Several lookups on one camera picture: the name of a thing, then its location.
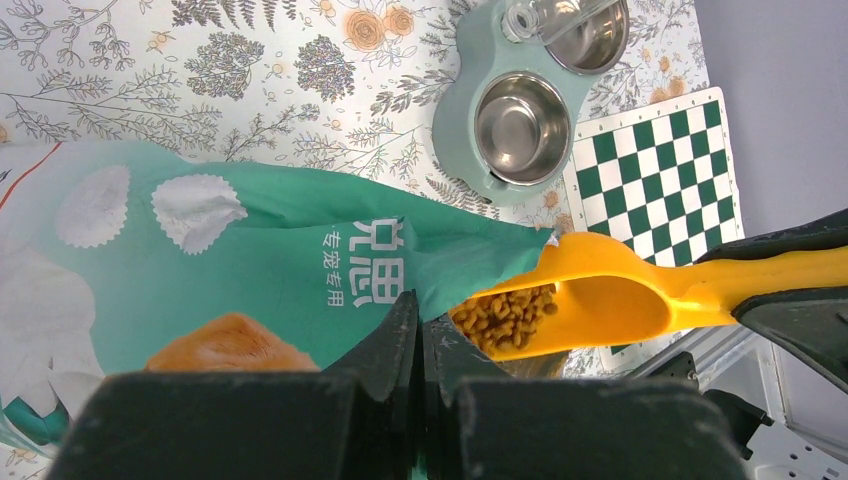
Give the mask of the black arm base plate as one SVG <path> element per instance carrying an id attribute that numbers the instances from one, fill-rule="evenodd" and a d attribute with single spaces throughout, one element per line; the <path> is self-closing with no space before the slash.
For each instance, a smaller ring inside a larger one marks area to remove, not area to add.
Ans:
<path id="1" fill-rule="evenodd" d="M 700 386 L 695 359 L 689 351 L 681 351 L 651 370 L 641 373 L 646 377 L 663 377 L 683 380 L 696 387 Z M 748 461 L 753 451 L 748 442 L 760 426 L 770 427 L 774 420 L 767 412 L 744 400 L 742 397 L 720 389 L 709 389 L 702 395 L 713 402 L 723 413 L 730 427 L 734 445 L 740 457 Z"/>

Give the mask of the green dog food bag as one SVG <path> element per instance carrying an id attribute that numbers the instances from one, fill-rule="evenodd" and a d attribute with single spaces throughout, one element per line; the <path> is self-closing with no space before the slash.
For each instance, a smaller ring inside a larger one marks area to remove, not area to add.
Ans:
<path id="1" fill-rule="evenodd" d="M 1 440 L 51 455 L 102 381 L 228 313 L 326 367 L 414 291 L 424 320 L 552 237 L 344 173 L 141 141 L 1 150 Z"/>

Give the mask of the orange plastic scoop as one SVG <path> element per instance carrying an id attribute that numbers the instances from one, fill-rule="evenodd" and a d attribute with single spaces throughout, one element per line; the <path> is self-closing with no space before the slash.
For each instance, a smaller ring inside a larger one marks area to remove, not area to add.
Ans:
<path id="1" fill-rule="evenodd" d="M 753 296 L 846 283 L 847 245 L 761 260 L 661 267 L 618 240 L 583 232 L 567 234 L 558 245 L 546 247 L 533 271 L 471 298 L 556 286 L 558 312 L 539 325 L 528 348 L 489 355 L 495 361 L 511 361 L 732 325 L 732 310 Z"/>

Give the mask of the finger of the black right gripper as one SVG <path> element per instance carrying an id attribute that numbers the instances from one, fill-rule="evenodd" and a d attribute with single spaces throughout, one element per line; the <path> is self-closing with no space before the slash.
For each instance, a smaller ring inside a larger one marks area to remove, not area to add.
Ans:
<path id="1" fill-rule="evenodd" d="M 796 251 L 822 251 L 847 245 L 847 210 L 809 223 L 726 242 L 711 248 L 695 263 L 712 260 L 761 260 Z"/>
<path id="2" fill-rule="evenodd" d="M 847 288 L 805 288 L 756 295 L 732 310 L 742 326 L 786 350 L 847 391 Z"/>

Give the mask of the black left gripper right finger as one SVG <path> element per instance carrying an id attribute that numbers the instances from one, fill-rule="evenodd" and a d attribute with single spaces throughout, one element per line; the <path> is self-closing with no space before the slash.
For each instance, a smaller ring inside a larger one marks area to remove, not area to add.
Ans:
<path id="1" fill-rule="evenodd" d="M 431 479 L 742 479 L 719 408 L 670 379 L 515 378 L 453 324 L 422 327 Z"/>

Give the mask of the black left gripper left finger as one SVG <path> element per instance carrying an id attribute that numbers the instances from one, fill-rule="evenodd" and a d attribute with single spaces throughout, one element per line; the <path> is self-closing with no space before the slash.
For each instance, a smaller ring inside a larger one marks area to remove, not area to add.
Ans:
<path id="1" fill-rule="evenodd" d="M 409 479 L 419 306 L 320 372 L 132 373 L 88 401 L 51 479 Z"/>

